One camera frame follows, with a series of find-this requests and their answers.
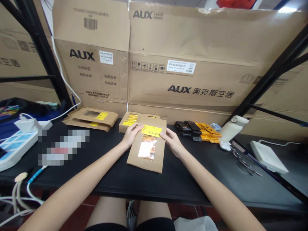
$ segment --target black shorts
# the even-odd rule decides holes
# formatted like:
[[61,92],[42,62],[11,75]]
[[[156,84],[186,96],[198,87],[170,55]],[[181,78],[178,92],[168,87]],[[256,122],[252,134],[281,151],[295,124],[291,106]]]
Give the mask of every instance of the black shorts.
[[[136,231],[175,231],[173,221],[169,218],[153,218],[137,226]],[[90,226],[84,231],[128,231],[123,225],[102,223]]]

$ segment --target finger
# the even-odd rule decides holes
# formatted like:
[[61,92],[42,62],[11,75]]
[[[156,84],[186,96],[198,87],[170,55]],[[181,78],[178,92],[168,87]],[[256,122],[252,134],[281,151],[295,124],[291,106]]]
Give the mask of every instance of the finger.
[[167,128],[166,133],[172,139],[176,136],[176,133],[171,131],[169,128]]
[[160,133],[159,135],[160,135],[161,138],[163,138],[165,141],[167,141],[167,143],[172,141],[172,139],[164,133]]
[[127,130],[128,130],[129,132],[131,132],[136,126],[138,126],[138,123],[134,123],[134,124],[130,125],[130,126],[127,128]]
[[142,128],[143,128],[143,125],[140,125],[140,126],[136,127],[136,128],[132,131],[132,134],[133,134],[134,136],[136,136],[137,133],[140,132]]

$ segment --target yellow sticker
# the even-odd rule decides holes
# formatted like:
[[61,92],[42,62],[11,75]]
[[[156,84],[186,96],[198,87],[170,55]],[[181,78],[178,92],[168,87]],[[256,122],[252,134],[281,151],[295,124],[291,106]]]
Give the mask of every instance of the yellow sticker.
[[107,115],[108,115],[108,112],[102,112],[95,119],[104,120]]
[[132,124],[134,124],[134,123],[135,123],[135,121],[125,120],[125,121],[123,122],[123,125],[130,126],[130,125],[132,125]]
[[99,123],[97,123],[97,122],[92,122],[90,125],[96,127],[97,125],[99,125]]
[[141,133],[146,134],[146,135],[160,137],[159,134],[161,133],[161,128],[144,125],[141,130]]

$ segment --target white router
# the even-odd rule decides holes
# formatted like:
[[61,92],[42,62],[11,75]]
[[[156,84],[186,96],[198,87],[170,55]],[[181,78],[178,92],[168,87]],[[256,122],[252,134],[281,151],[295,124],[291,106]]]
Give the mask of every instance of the white router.
[[22,156],[34,145],[38,140],[39,129],[49,129],[52,126],[50,121],[37,121],[36,119],[18,120],[14,123],[19,130],[10,138],[0,144],[0,147],[7,153],[0,157],[0,172],[17,164]]
[[256,141],[251,141],[250,146],[257,160],[266,166],[268,170],[272,172],[278,172],[280,174],[289,172],[269,146],[258,143]]

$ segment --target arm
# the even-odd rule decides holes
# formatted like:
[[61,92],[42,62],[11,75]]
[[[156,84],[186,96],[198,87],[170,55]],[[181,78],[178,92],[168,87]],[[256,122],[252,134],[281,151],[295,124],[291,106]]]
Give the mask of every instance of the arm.
[[134,123],[127,128],[123,140],[93,164],[61,186],[20,227],[22,230],[59,230],[69,216],[87,198],[113,164],[132,145],[143,126]]
[[160,134],[172,152],[182,160],[221,218],[233,231],[265,231],[248,208],[208,170],[206,170],[181,144],[176,133],[167,128]]

